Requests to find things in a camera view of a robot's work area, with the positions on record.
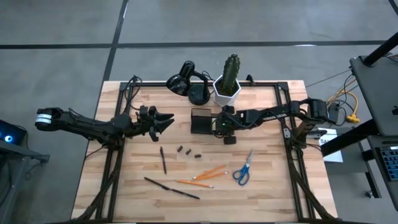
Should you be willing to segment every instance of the cactus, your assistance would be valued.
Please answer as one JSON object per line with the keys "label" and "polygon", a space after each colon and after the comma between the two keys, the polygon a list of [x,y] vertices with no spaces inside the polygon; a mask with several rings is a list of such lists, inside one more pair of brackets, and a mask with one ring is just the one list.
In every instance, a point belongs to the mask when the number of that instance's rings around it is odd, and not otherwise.
{"label": "cactus", "polygon": [[223,79],[217,86],[218,93],[224,96],[233,96],[236,92],[236,77],[238,76],[241,61],[237,54],[232,54],[225,61]]}

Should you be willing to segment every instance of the butcher block tabletop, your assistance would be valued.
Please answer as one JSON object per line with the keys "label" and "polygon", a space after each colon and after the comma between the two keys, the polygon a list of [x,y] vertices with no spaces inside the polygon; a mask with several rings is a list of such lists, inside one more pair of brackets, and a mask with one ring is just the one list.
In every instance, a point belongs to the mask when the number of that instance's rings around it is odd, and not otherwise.
{"label": "butcher block tabletop", "polygon": [[[307,97],[303,81],[283,82],[289,84],[291,100],[303,100]],[[104,83],[96,119],[109,121],[114,116],[119,85],[120,82]],[[265,122],[252,130],[235,131],[237,143],[224,145],[222,139],[212,135],[190,132],[192,108],[209,108],[212,109],[212,113],[221,111],[214,103],[213,97],[207,104],[195,106],[187,97],[178,96],[165,86],[143,86],[132,102],[135,107],[156,106],[160,113],[173,113],[175,121],[162,134],[157,134],[158,142],[152,142],[148,134],[126,139],[114,222],[297,221],[284,140],[278,120]],[[275,89],[266,86],[242,87],[234,106],[236,110],[261,110],[277,106]],[[132,110],[133,121],[136,120],[134,113]],[[164,174],[159,152],[161,146],[167,175]],[[183,147],[181,152],[177,152],[179,146]],[[100,147],[98,142],[90,141],[87,154]],[[251,149],[254,155],[249,170],[250,179],[246,185],[240,186],[233,179],[232,172],[243,167]],[[337,217],[321,152],[312,147],[303,151],[312,192],[326,210]],[[201,158],[194,158],[195,154],[201,154]],[[99,192],[105,159],[106,149],[102,149],[84,162],[72,218],[81,215]],[[210,184],[214,188],[176,182],[191,180],[192,177],[220,165],[226,166],[219,171],[229,171],[229,174],[198,181]],[[164,190],[144,180],[144,177],[196,195],[200,200]],[[105,198],[104,217],[108,211],[110,192],[109,190]],[[300,198],[303,213],[307,217],[301,190]]]}

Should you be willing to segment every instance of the pencil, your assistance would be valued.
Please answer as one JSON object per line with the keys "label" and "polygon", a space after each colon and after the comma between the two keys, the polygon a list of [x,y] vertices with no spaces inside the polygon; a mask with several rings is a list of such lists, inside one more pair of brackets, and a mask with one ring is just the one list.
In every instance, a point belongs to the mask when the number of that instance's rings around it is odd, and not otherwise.
{"label": "pencil", "polygon": [[209,184],[202,184],[202,183],[195,183],[189,180],[176,180],[178,183],[184,183],[184,184],[192,184],[196,186],[202,186],[202,187],[209,187],[209,188],[214,188],[212,185]]}
{"label": "pencil", "polygon": [[207,174],[209,174],[209,173],[211,173],[211,172],[214,172],[214,171],[216,171],[216,170],[222,169],[222,168],[224,168],[224,167],[225,167],[225,165],[221,165],[221,166],[216,167],[216,168],[214,168],[214,169],[212,169],[212,170],[209,170],[209,171],[206,171],[206,172],[204,172],[204,173],[202,173],[202,174],[199,174],[199,175],[197,175],[196,177],[192,177],[192,179],[199,178],[199,177],[201,177],[201,176],[207,175]]}
{"label": "pencil", "polygon": [[218,173],[218,174],[201,176],[201,177],[197,177],[196,179],[194,179],[194,181],[197,181],[197,180],[205,180],[205,179],[209,179],[209,178],[213,178],[213,177],[219,177],[219,176],[221,176],[221,175],[225,175],[225,174],[228,174],[228,173],[229,173],[229,172],[226,171],[226,172],[222,172],[222,173]]}
{"label": "pencil", "polygon": [[160,147],[160,155],[162,156],[164,174],[167,174],[167,170],[166,170],[166,161],[164,161],[164,154],[163,154],[163,148],[162,148],[162,146]]}

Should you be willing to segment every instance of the black stick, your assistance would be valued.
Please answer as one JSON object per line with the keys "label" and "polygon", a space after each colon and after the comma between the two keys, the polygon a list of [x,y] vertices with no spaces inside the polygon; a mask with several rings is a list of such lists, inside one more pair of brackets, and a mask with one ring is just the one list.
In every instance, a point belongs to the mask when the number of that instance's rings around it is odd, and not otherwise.
{"label": "black stick", "polygon": [[160,147],[160,155],[162,156],[164,174],[167,174],[167,170],[166,170],[166,161],[164,161],[164,154],[163,154],[163,148],[162,148],[162,146]]}
{"label": "black stick", "polygon": [[179,191],[179,190],[171,189],[170,187],[164,186],[163,184],[158,183],[158,182],[156,182],[156,181],[154,181],[154,180],[151,180],[151,179],[148,178],[148,177],[144,177],[144,179],[148,180],[149,182],[151,182],[151,183],[153,183],[153,184],[158,185],[159,187],[162,187],[162,188],[165,189],[165,190],[171,190],[171,191],[174,191],[174,192],[176,192],[176,193],[179,193],[179,194],[182,194],[182,195],[191,197],[191,198],[200,199],[200,197],[194,196],[194,195],[192,195],[192,194],[188,194],[188,193],[185,193],[185,192],[182,192],[182,191]]}

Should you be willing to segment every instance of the gray floor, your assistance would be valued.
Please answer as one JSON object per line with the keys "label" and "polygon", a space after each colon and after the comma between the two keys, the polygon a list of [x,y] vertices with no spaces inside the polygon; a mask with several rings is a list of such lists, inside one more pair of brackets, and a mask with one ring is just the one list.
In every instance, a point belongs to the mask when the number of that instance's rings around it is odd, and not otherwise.
{"label": "gray floor", "polygon": [[[111,43],[122,0],[0,1],[0,44]],[[131,0],[120,43],[216,41],[385,40],[398,30],[398,16],[388,0]],[[186,60],[213,77],[231,53],[241,58],[239,78],[317,80],[342,72],[351,57],[376,45],[323,47],[209,47],[118,49],[110,80],[138,75],[166,80]],[[33,171],[14,210],[13,223],[69,219],[87,141],[66,132],[44,133],[34,127],[37,108],[69,107],[94,116],[109,49],[0,50],[0,119],[25,126],[30,148],[51,154]],[[327,99],[346,73],[307,89]],[[370,118],[359,88],[358,116]],[[372,164],[382,198],[363,196],[362,174],[330,175],[338,215],[348,221],[396,223],[398,213]]]}

